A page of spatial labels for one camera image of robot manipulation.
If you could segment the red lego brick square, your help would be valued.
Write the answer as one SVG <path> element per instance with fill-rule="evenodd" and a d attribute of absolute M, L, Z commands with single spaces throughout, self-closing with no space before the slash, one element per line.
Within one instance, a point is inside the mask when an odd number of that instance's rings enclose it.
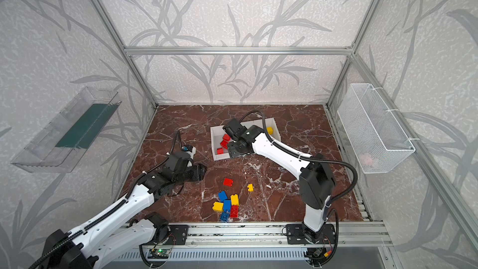
<path fill-rule="evenodd" d="M 225 178 L 224 179 L 224 182 L 223 182 L 223 185 L 224 186 L 227 186 L 227 187 L 232 187 L 234 184 L 234 181 L 232 179 L 229 179 L 229 178 Z"/>

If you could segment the green circuit board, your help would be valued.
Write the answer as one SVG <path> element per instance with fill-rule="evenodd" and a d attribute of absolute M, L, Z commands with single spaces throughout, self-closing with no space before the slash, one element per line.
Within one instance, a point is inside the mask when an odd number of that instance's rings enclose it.
<path fill-rule="evenodd" d="M 149 260 L 168 259 L 171 254 L 171 249 L 149 249 L 147 258 Z"/>

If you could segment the right white bin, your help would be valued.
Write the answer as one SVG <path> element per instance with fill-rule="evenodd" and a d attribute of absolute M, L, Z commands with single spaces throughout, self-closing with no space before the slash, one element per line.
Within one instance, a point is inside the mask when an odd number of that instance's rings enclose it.
<path fill-rule="evenodd" d="M 272 135 L 269 134 L 269 136 L 272 139 L 275 139 L 276 141 L 281 141 L 280 131 L 278 129 L 278 126 L 274 118 L 265 118 L 265 125 L 263 124 L 262 119 L 255 120 L 255 123 L 260 128 L 265 129 L 266 132 L 267 132 L 267 128 L 271 127 L 273 129 L 273 134 Z"/>

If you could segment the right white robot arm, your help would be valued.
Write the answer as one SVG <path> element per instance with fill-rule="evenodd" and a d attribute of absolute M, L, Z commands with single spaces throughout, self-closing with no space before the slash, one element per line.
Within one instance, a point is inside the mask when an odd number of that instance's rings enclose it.
<path fill-rule="evenodd" d="M 358 172 L 349 163 L 312 156 L 283 144 L 267 132 L 265 119 L 261 121 L 261 126 L 247 128 L 234 118 L 223 126 L 225 134 L 232 139 L 228 144 L 229 155 L 231 158 L 251 154 L 263 156 L 299 181 L 299 195 L 306 206 L 302 232 L 309 243 L 316 244 L 322 239 L 331 205 L 352 192 L 358 181 Z M 353 175 L 351 185 L 336 195 L 333 194 L 336 179 L 331 164 L 341 165 Z"/>

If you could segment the left white bin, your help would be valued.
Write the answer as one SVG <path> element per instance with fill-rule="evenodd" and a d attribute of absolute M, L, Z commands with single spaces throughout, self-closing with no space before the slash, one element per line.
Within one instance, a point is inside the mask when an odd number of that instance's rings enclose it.
<path fill-rule="evenodd" d="M 220 142 L 223 141 L 223 136 L 226 134 L 224 132 L 223 126 L 216 126 L 210 128 L 210 137 L 211 137 L 211 145 L 212 145 L 212 155 L 214 161 L 220 161 L 225 159 L 230 159 L 230 154 L 228 149 L 224 149 L 223 154 L 217 154 L 217 149 L 221 148 Z"/>

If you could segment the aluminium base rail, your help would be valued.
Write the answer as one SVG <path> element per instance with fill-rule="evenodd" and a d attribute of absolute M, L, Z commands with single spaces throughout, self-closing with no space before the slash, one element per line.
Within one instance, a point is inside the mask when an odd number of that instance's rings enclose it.
<path fill-rule="evenodd" d="M 157 229 L 151 221 L 141 220 L 117 230 L 98 225 L 80 232 L 74 239 L 75 244 L 83 245 L 83 252 L 94 252 L 113 244 L 129 250 L 149 242 L 189 248 L 314 246 L 306 239 L 301 224 L 280 222 L 172 224 Z M 316 245 L 387 247 L 392 245 L 392 240 L 381 222 L 341 222 L 326 224 Z"/>

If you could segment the pink object in basket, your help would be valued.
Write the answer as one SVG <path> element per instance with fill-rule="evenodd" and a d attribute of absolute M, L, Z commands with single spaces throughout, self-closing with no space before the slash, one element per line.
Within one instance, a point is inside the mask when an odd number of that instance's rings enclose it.
<path fill-rule="evenodd" d="M 377 165 L 377 159 L 374 158 L 372 155 L 366 153 L 366 154 L 361 154 L 359 156 L 359 160 L 361 162 L 362 166 L 370 167 L 370 168 L 375 168 Z"/>

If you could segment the red eight-stud lego brick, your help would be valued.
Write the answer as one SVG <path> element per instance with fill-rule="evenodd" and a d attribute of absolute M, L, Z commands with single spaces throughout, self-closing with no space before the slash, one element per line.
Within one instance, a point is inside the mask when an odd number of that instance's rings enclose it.
<path fill-rule="evenodd" d="M 228 142 L 225 141 L 225 140 L 221 141 L 221 142 L 220 142 L 220 145 L 221 145 L 221 147 L 222 147 L 223 149 L 227 149 L 227 148 L 228 148 Z"/>

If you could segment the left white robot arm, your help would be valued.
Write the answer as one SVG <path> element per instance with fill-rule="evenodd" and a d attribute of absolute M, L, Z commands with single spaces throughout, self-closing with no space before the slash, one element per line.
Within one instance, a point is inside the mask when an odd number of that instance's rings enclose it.
<path fill-rule="evenodd" d="M 184 146 L 148 171 L 128 192 L 98 215 L 68 232 L 57 230 L 45 241 L 42 256 L 31 268 L 100 269 L 135 246 L 169 240 L 168 221 L 156 212 L 120 231 L 142 210 L 172 194 L 176 186 L 204 179 L 207 168 L 194 162 L 196 149 Z"/>

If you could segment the red lego brick bottom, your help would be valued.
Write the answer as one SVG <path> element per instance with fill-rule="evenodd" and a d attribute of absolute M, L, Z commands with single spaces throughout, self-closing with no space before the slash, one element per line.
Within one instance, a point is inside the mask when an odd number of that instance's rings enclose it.
<path fill-rule="evenodd" d="M 232 205 L 230 208 L 230 218 L 239 217 L 239 207 L 237 205 Z"/>

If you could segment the blue lego brick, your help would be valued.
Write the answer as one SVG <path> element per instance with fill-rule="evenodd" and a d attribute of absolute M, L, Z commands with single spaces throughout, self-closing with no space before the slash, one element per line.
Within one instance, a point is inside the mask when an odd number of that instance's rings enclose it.
<path fill-rule="evenodd" d="M 230 199 L 226 199 L 223 201 L 223 209 L 222 209 L 223 212 L 229 213 L 231 210 L 231 207 L 232 207 L 232 202 Z"/>
<path fill-rule="evenodd" d="M 219 199 L 220 202 L 224 202 L 224 201 L 226 201 L 226 200 L 228 199 L 228 196 L 227 196 L 227 194 L 225 193 L 225 191 L 220 191 L 220 192 L 218 193 L 218 199 Z"/>
<path fill-rule="evenodd" d="M 222 212 L 220 214 L 220 221 L 221 222 L 228 222 L 229 218 L 230 218 L 230 214 L 228 212 Z"/>

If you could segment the clear plastic wall tray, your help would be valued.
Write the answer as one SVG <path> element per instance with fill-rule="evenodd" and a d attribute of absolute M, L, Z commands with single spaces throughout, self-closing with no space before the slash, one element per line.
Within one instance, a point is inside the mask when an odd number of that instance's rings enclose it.
<path fill-rule="evenodd" d="M 70 173 L 117 111 L 119 92 L 84 87 L 11 164 L 28 173 Z"/>

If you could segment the white bin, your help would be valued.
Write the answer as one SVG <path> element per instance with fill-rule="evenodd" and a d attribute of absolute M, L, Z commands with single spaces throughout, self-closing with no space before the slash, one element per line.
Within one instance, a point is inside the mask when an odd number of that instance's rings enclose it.
<path fill-rule="evenodd" d="M 263 124 L 262 119 L 255 120 L 255 123 L 260 128 L 265 129 L 266 132 L 267 132 L 267 128 L 271 127 L 273 129 L 273 134 L 272 135 L 269 134 L 269 136 L 272 139 L 275 139 L 276 141 L 281 141 L 280 131 L 278 129 L 278 126 L 274 118 L 265 118 L 265 125 Z"/>
<path fill-rule="evenodd" d="M 211 145 L 212 145 L 212 155 L 214 161 L 220 161 L 225 159 L 230 159 L 230 154 L 228 149 L 224 149 L 223 154 L 217 154 L 217 149 L 221 148 L 220 142 L 223 141 L 223 136 L 226 134 L 224 132 L 223 126 L 216 126 L 210 128 L 210 137 L 211 137 Z"/>

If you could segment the blue lego brick bottom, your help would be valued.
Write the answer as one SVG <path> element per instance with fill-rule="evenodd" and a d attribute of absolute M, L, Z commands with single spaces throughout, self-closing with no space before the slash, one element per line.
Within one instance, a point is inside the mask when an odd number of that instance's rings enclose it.
<path fill-rule="evenodd" d="M 220 221 L 221 222 L 228 222 L 229 218 L 230 218 L 230 214 L 228 212 L 222 212 L 220 214 Z"/>

